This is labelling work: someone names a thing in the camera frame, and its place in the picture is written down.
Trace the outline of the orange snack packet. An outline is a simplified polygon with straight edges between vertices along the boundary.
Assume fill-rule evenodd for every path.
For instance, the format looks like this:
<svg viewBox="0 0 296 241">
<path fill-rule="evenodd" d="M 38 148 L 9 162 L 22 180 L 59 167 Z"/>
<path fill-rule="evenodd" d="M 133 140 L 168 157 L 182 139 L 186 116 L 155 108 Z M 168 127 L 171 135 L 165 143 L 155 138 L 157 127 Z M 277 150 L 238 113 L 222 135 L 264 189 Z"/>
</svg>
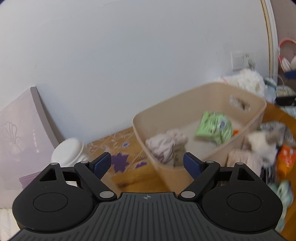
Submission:
<svg viewBox="0 0 296 241">
<path fill-rule="evenodd" d="M 295 148 L 283 144 L 276 158 L 276 175 L 278 180 L 284 180 L 295 164 Z"/>
</svg>

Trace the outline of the green snack packet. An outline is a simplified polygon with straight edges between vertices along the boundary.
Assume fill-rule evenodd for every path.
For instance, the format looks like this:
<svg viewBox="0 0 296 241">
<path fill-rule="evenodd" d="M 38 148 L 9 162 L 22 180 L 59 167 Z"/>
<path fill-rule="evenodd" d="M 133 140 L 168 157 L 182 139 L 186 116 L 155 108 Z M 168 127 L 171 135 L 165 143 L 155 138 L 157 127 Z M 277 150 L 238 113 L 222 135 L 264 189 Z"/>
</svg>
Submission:
<svg viewBox="0 0 296 241">
<path fill-rule="evenodd" d="M 232 138 L 232 122 L 223 113 L 206 111 L 196 130 L 196 136 L 219 146 Z"/>
</svg>

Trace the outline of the green plaid scrunchie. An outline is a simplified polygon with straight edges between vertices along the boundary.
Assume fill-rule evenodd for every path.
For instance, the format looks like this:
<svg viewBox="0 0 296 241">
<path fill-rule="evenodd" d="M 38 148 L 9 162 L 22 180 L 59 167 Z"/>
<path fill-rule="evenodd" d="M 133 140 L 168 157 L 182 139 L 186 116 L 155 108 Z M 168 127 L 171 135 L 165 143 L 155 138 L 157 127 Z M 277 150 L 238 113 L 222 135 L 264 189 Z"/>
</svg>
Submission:
<svg viewBox="0 0 296 241">
<path fill-rule="evenodd" d="M 288 180 L 283 180 L 278 183 L 269 183 L 268 186 L 280 198 L 283 206 L 281 217 L 275 228 L 275 230 L 280 233 L 285 227 L 285 216 L 287 214 L 287 209 L 293 203 L 294 195 L 292 187 Z"/>
</svg>

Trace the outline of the white brown plush cat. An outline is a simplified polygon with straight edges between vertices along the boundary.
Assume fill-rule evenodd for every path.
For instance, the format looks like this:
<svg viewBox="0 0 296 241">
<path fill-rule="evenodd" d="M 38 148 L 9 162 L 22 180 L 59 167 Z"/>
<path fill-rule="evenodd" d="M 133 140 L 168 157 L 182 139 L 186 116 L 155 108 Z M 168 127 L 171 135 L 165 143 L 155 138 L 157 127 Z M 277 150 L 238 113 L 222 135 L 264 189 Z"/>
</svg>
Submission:
<svg viewBox="0 0 296 241">
<path fill-rule="evenodd" d="M 242 149 L 250 150 L 262 157 L 264 168 L 273 166 L 278 153 L 278 147 L 283 144 L 286 127 L 278 121 L 263 123 L 260 130 L 245 136 Z"/>
</svg>

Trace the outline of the white thermos bottle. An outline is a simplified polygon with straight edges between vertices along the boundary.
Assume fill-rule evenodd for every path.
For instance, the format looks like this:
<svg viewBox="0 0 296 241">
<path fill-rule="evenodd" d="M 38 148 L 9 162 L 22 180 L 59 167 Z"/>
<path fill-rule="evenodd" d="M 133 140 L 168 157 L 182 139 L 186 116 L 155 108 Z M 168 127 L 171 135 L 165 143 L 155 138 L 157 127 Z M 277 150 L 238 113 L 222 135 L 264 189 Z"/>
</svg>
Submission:
<svg viewBox="0 0 296 241">
<path fill-rule="evenodd" d="M 61 167 L 72 167 L 81 161 L 90 161 L 90 153 L 86 145 L 77 138 L 68 138 L 61 142 L 51 156 L 51 162 L 59 163 Z"/>
</svg>

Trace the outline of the lilac headboard panel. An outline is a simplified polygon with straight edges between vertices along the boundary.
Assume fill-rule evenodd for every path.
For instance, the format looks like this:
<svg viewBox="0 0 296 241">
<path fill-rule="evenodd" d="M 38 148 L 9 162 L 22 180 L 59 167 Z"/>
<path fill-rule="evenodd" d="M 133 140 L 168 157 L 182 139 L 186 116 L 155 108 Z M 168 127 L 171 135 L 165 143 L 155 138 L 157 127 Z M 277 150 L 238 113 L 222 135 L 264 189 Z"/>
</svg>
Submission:
<svg viewBox="0 0 296 241">
<path fill-rule="evenodd" d="M 58 146 L 36 87 L 1 110 L 1 208 L 15 198 L 51 161 Z"/>
</svg>

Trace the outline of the floral patterned table mat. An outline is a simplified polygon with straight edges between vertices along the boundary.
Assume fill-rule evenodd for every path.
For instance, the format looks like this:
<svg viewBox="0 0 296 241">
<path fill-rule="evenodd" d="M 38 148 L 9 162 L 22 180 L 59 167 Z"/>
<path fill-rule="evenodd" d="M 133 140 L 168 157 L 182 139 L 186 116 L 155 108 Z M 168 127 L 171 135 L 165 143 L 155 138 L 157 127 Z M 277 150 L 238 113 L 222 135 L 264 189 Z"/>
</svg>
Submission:
<svg viewBox="0 0 296 241">
<path fill-rule="evenodd" d="M 120 175 L 148 164 L 147 155 L 137 141 L 133 128 L 113 133 L 87 144 L 93 159 L 103 152 L 111 154 L 110 175 Z"/>
</svg>

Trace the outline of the beige plastic storage bin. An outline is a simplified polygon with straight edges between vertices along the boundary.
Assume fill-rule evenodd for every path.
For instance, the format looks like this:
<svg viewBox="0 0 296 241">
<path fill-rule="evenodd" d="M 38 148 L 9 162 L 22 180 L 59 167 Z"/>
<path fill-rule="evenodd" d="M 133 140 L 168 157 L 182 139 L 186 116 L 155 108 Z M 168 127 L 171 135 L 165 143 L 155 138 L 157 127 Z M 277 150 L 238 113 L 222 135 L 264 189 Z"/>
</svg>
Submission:
<svg viewBox="0 0 296 241">
<path fill-rule="evenodd" d="M 266 109 L 266 101 L 246 90 L 213 82 L 169 98 L 141 113 L 132 120 L 138 142 L 147 154 L 158 176 L 170 192 L 179 194 L 193 179 L 184 167 L 160 163 L 145 145 L 145 141 L 160 133 L 179 129 L 187 138 L 186 151 L 202 161 L 213 160 L 225 166 L 228 153 L 240 149 L 244 137 L 258 130 Z M 196 130 L 206 111 L 223 113 L 238 133 L 217 146 L 196 137 Z"/>
</svg>

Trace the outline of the pink knitted cloth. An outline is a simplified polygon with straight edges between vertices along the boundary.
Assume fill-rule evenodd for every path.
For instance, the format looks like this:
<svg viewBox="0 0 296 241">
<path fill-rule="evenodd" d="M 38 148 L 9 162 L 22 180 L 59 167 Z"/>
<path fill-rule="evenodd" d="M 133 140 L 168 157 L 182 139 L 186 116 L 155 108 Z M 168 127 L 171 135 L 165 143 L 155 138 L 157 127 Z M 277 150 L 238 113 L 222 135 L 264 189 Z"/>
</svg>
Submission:
<svg viewBox="0 0 296 241">
<path fill-rule="evenodd" d="M 147 139 L 145 145 L 160 163 L 177 167 L 183 166 L 187 142 L 186 135 L 179 129 L 172 129 Z"/>
</svg>

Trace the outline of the white fluffy plush toy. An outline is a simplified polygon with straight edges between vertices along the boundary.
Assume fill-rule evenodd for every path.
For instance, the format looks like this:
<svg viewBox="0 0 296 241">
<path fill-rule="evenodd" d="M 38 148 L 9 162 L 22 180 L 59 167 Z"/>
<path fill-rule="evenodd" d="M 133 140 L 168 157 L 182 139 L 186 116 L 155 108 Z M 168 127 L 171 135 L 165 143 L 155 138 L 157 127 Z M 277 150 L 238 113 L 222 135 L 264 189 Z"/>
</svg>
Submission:
<svg viewBox="0 0 296 241">
<path fill-rule="evenodd" d="M 264 98 L 265 84 L 263 77 L 255 70 L 242 69 L 231 76 L 221 76 L 219 81 L 246 90 L 258 97 Z"/>
</svg>

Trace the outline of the red white headphones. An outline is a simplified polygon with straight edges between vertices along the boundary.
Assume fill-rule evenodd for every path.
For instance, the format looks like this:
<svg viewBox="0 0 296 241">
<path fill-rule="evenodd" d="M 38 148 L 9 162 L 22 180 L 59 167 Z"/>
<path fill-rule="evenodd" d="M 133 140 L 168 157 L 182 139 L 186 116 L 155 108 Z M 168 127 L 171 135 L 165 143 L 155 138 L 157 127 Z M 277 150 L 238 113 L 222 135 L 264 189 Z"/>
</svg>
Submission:
<svg viewBox="0 0 296 241">
<path fill-rule="evenodd" d="M 282 52 L 285 44 L 295 45 L 295 40 L 291 38 L 284 38 L 280 40 L 278 45 L 278 60 L 284 73 L 295 71 L 296 60 L 295 55 L 292 58 L 287 58 L 287 55 Z"/>
</svg>

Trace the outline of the white wall switch socket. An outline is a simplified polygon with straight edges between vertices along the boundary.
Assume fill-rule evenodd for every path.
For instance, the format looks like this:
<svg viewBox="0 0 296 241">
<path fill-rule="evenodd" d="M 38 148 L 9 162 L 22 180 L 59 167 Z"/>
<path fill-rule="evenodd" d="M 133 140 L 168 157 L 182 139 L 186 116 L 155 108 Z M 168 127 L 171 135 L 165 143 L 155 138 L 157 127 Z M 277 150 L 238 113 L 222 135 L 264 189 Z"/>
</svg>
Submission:
<svg viewBox="0 0 296 241">
<path fill-rule="evenodd" d="M 231 66 L 232 71 L 239 71 L 242 69 L 255 69 L 255 61 L 253 54 L 249 52 L 233 51 L 231 52 Z"/>
</svg>

